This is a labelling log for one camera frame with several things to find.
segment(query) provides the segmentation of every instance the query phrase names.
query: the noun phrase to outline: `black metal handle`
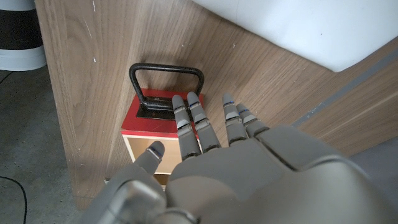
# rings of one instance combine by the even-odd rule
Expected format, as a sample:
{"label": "black metal handle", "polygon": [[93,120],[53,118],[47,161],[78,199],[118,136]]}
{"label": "black metal handle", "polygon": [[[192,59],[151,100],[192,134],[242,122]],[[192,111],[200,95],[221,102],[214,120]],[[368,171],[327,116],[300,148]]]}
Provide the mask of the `black metal handle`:
{"label": "black metal handle", "polygon": [[178,72],[178,73],[187,73],[187,74],[196,75],[199,78],[198,86],[195,91],[195,93],[198,96],[205,82],[205,77],[203,76],[203,73],[197,68],[181,67],[175,65],[159,65],[154,63],[135,63],[134,65],[131,65],[129,70],[130,79],[132,86],[136,91],[137,97],[139,98],[140,104],[148,109],[153,109],[153,110],[173,110],[173,105],[171,104],[171,101],[169,102],[165,100],[152,100],[144,96],[142,94],[141,87],[139,86],[136,77],[137,70],[155,70],[155,71]]}

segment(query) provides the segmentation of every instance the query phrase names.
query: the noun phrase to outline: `small wooden box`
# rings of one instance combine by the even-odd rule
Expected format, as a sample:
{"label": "small wooden box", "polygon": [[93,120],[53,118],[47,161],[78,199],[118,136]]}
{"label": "small wooden box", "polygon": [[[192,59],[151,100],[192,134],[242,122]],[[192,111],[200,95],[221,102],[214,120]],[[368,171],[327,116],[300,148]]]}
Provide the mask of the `small wooden box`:
{"label": "small wooden box", "polygon": [[[187,93],[174,91],[142,89],[142,93],[145,96],[163,98],[180,95],[184,100],[187,99]],[[202,94],[199,96],[199,100],[203,105]],[[138,118],[136,114],[139,104],[139,99],[135,96],[123,121],[121,134],[133,162],[154,141],[160,141],[164,144],[165,153],[155,172],[155,178],[162,185],[165,185],[174,167],[181,162],[177,125],[175,120]]]}

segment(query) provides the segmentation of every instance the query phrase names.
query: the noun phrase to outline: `wood grain surface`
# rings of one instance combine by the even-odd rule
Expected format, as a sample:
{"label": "wood grain surface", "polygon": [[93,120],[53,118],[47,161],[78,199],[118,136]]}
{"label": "wood grain surface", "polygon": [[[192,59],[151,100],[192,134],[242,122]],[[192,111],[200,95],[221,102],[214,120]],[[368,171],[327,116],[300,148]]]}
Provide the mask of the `wood grain surface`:
{"label": "wood grain surface", "polygon": [[[105,178],[131,161],[119,129],[134,96],[127,75],[133,63],[202,70],[205,111],[226,146],[223,93],[230,92],[270,127],[292,124],[398,46],[393,40],[361,63],[333,73],[188,0],[36,0],[36,5],[79,208],[89,204]],[[138,79],[151,89],[188,91],[196,85],[194,78],[179,74],[141,72]],[[327,126],[331,118],[319,119],[317,125]],[[361,135],[353,125],[344,127]],[[332,145],[348,141],[349,149],[340,148],[346,154],[364,149],[355,143],[358,135],[347,140],[331,134],[322,138]]]}
{"label": "wood grain surface", "polygon": [[148,146],[154,141],[160,141],[163,143],[165,149],[162,157],[162,162],[157,167],[156,173],[160,174],[171,174],[174,167],[181,163],[180,146],[178,145],[178,138],[166,139],[166,138],[142,138],[142,136],[126,136],[131,147],[132,153],[135,158],[141,155]]}
{"label": "wood grain surface", "polygon": [[398,58],[300,129],[347,156],[398,136]]}

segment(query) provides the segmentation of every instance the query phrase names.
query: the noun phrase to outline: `concrete floor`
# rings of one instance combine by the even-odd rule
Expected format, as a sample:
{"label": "concrete floor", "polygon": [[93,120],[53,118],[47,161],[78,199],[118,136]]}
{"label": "concrete floor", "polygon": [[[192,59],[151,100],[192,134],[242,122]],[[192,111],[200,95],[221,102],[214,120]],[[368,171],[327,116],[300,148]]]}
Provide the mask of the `concrete floor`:
{"label": "concrete floor", "polygon": [[[0,71],[0,80],[9,72]],[[0,84],[0,175],[27,194],[27,223],[76,223],[76,210],[47,67],[14,72]],[[398,208],[398,138],[351,159]],[[0,179],[0,223],[22,223],[20,188]]]}

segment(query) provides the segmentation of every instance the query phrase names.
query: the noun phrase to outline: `robotic hand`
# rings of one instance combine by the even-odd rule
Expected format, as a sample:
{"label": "robotic hand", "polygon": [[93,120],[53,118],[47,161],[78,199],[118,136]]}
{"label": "robotic hand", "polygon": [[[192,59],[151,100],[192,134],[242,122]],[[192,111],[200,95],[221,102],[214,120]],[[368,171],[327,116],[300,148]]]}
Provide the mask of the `robotic hand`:
{"label": "robotic hand", "polygon": [[222,148],[194,93],[200,146],[180,96],[173,97],[183,162],[165,192],[153,178],[155,142],[109,181],[82,223],[396,223],[366,175],[325,143],[289,126],[269,129],[223,96],[229,147]]}

